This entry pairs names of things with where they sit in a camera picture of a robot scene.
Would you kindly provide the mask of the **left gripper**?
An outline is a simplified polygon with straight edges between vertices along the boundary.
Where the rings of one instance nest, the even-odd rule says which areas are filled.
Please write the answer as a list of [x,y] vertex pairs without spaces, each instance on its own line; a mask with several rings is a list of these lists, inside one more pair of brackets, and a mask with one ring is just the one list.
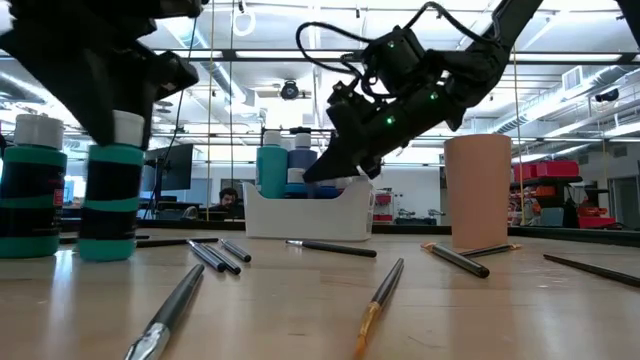
[[172,51],[155,53],[124,34],[18,21],[0,35],[0,49],[18,60],[99,145],[115,138],[112,101],[141,101],[141,149],[151,138],[153,106],[196,84],[195,67]]

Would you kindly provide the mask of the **small royal blue paint bottle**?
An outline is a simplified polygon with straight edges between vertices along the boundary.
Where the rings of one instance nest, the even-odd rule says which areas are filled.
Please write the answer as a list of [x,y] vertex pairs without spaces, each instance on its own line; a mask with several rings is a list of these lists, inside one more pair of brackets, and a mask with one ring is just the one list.
[[314,186],[313,195],[316,199],[335,199],[343,192],[335,183],[318,182]]

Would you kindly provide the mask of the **large periwinkle paint bottle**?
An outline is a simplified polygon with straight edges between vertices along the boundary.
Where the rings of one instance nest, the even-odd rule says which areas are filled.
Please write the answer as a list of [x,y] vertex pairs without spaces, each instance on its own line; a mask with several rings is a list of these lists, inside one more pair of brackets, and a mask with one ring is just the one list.
[[[317,152],[310,147],[310,136],[299,133],[295,137],[295,148],[288,153],[288,168],[304,168],[306,172],[316,162],[317,158]],[[308,197],[306,199],[314,198],[315,183],[306,181],[305,183],[308,188]]]

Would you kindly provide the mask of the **small cerulean blue paint bottle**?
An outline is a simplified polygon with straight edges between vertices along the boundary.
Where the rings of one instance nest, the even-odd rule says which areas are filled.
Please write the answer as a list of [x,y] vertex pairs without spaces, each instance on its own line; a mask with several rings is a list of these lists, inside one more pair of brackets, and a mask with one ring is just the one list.
[[288,168],[287,183],[285,185],[285,197],[290,199],[306,199],[308,188],[304,181],[304,168]]

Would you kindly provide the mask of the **white plastic bin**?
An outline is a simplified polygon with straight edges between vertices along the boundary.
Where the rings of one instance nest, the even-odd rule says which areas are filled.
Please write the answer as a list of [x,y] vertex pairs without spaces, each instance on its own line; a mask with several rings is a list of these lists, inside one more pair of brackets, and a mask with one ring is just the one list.
[[372,235],[374,192],[364,176],[333,199],[270,199],[250,183],[243,195],[250,238],[359,242]]

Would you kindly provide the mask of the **large teal paint bottle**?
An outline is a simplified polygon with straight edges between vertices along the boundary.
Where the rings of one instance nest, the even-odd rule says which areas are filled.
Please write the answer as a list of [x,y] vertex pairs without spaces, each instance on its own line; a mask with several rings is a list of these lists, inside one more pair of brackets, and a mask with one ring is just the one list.
[[256,155],[256,188],[265,198],[281,199],[285,195],[288,151],[282,147],[281,133],[268,130]]

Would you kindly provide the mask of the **black silver-ferrule paintbrush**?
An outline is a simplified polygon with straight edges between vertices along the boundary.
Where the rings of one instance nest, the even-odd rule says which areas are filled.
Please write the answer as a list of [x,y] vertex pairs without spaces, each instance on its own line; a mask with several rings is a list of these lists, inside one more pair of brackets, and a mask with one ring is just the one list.
[[314,241],[298,241],[298,240],[286,240],[285,243],[287,245],[299,246],[313,250],[340,253],[346,255],[367,257],[367,258],[376,258],[377,252],[375,250],[363,249],[363,248],[355,248],[348,247],[342,245],[314,242]]
[[137,248],[154,248],[166,246],[188,245],[189,243],[216,243],[219,239],[215,237],[205,238],[178,238],[178,239],[147,239],[136,242]]

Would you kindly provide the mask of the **small turquoise paint bottle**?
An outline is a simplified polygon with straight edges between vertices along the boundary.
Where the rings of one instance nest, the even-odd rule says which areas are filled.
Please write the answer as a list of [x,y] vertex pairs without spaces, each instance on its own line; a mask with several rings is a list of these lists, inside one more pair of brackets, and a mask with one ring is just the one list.
[[126,260],[136,248],[144,118],[115,110],[114,141],[89,148],[77,251],[85,261]]

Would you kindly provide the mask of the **peach plastic cup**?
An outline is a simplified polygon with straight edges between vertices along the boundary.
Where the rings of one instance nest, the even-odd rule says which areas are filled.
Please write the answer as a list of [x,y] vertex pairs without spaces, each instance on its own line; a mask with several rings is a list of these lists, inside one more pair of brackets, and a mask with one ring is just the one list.
[[499,134],[444,143],[452,246],[472,250],[507,242],[511,139]]

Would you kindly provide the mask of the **small sea green paint bottle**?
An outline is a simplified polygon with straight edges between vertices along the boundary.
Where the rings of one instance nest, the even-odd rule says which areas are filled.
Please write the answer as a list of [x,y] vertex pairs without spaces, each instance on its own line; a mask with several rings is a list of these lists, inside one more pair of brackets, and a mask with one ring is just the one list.
[[2,155],[0,258],[53,255],[60,241],[67,155],[63,123],[16,117],[13,144]]

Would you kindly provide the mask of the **long brown gold-ferrule paintbrush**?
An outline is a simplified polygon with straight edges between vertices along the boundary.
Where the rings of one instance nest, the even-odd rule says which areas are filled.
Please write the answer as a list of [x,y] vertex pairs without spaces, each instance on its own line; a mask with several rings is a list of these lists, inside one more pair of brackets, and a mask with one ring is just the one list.
[[364,355],[365,350],[367,348],[367,340],[368,340],[369,332],[371,331],[377,317],[384,309],[390,296],[393,294],[396,288],[396,285],[401,277],[403,269],[404,269],[404,259],[398,258],[394,266],[386,275],[383,282],[377,288],[372,299],[369,301],[363,313],[357,339],[356,339],[356,345],[355,345],[355,351],[354,351],[354,358],[356,360],[359,360]]

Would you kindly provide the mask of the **black gold-ferrule paintbrush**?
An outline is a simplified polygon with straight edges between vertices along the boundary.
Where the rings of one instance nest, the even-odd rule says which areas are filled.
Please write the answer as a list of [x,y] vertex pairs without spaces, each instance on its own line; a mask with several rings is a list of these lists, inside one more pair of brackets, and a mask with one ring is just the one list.
[[487,278],[490,275],[490,271],[485,266],[468,259],[455,251],[448,249],[436,243],[422,244],[421,248],[439,256],[440,258],[470,272],[479,278]]
[[582,263],[566,258],[561,258],[558,256],[544,254],[543,258],[549,261],[552,261],[557,264],[565,265],[577,270],[581,270],[592,275],[596,275],[602,278],[606,278],[608,280],[612,280],[618,283],[622,283],[634,288],[640,289],[640,277],[636,277],[627,273],[619,272],[616,270],[612,270],[609,268]]
[[460,252],[460,255],[466,258],[482,257],[498,253],[509,252],[521,248],[520,244],[502,244],[481,249],[468,250]]

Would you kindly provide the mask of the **thin dark-handled paintbrush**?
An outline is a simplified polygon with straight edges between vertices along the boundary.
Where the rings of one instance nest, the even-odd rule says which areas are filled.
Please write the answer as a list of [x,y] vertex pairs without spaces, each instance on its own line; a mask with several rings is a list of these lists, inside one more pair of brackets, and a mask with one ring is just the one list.
[[212,267],[215,271],[222,273],[226,270],[225,265],[216,257],[212,256],[207,251],[205,251],[204,248],[202,247],[202,244],[196,243],[192,240],[187,240],[187,244],[190,246],[191,250],[200,259],[202,259],[207,265]]
[[241,246],[237,245],[236,243],[226,239],[221,239],[220,242],[221,242],[221,245],[227,251],[229,251],[231,254],[233,254],[235,257],[237,257],[241,261],[249,263],[252,260],[252,256],[245,249],[243,249]]
[[234,275],[239,275],[241,273],[241,271],[242,271],[241,267],[239,265],[237,265],[235,262],[233,262],[226,255],[224,255],[222,252],[216,250],[214,247],[212,247],[210,245],[207,245],[207,244],[202,244],[202,247],[209,254],[211,254],[212,256],[216,257],[218,260],[220,260],[225,265],[226,269],[229,272],[231,272]]

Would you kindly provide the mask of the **thick grey silver-ferrule paintbrush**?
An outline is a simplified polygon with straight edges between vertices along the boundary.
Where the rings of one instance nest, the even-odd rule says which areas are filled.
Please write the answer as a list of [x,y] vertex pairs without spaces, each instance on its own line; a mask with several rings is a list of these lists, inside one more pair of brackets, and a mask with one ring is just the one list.
[[141,335],[131,344],[124,360],[159,360],[172,332],[187,309],[201,281],[204,266],[195,265],[174,288]]

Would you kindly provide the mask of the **black monitor on stand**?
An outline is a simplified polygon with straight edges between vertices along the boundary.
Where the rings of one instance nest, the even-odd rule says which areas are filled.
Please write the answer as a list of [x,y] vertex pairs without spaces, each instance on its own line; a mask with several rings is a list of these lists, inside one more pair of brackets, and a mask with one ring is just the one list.
[[142,219],[180,218],[185,210],[199,207],[163,195],[191,188],[193,150],[192,144],[183,144],[145,152],[139,209]]

